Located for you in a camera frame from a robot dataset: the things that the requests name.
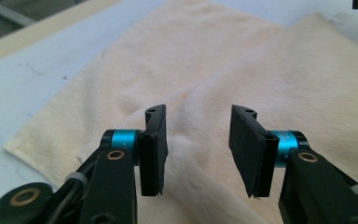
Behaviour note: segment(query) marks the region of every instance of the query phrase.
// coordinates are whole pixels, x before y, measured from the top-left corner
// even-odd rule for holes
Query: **white table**
[[[36,28],[31,31],[24,29],[1,40],[0,197],[26,183],[48,182],[39,173],[6,153],[2,145],[87,62],[162,3],[162,0],[123,0],[117,4],[114,4],[114,0],[92,1],[95,2],[90,5],[93,7],[91,13],[77,13],[81,15],[76,17],[77,21],[63,22],[64,26],[56,22],[41,22],[42,27],[39,29],[46,30],[43,26],[48,26],[49,32],[29,40],[30,45],[24,45],[27,42],[19,39],[29,36],[27,34],[35,32]],[[215,1],[282,25],[291,25],[312,12],[321,12],[346,36],[358,43],[358,10],[351,10],[351,1]],[[76,14],[76,9],[65,13],[66,16]],[[65,15],[57,17],[62,20],[73,18]]]

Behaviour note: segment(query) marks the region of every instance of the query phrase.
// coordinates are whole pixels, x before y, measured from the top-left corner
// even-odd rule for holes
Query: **cream towel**
[[[146,16],[5,149],[59,186],[105,130],[144,129],[158,104],[168,108],[165,188],[138,197],[140,223],[282,223],[284,170],[270,198],[246,197],[228,148],[232,104],[268,130],[302,131],[358,180],[358,47],[319,15],[283,30],[207,1],[168,1]]]

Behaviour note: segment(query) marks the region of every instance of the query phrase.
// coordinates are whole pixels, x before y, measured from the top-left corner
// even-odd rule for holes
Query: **white tabletop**
[[[351,9],[351,1],[215,2],[285,26],[310,13],[321,12],[358,43],[358,10]],[[0,57],[0,197],[26,183],[48,182],[6,153],[2,145],[87,62],[161,3],[162,0],[123,0]]]

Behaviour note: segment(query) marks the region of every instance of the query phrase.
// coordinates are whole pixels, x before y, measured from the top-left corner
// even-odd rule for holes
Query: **fluffy towel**
[[[257,111],[267,130],[303,132],[358,180],[358,47],[320,15],[283,30],[207,1],[169,1],[146,16],[5,149],[59,186],[105,130],[144,129],[145,110],[159,104],[168,108],[165,188],[138,197],[140,223],[282,223],[283,169],[270,198],[246,196],[228,148],[233,104]]]

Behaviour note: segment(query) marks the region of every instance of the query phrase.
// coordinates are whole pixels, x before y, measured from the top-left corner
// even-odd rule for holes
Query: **gray floor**
[[[4,7],[34,20],[41,21],[76,4],[75,0],[2,0]],[[19,30],[21,26],[0,17],[0,37]]]

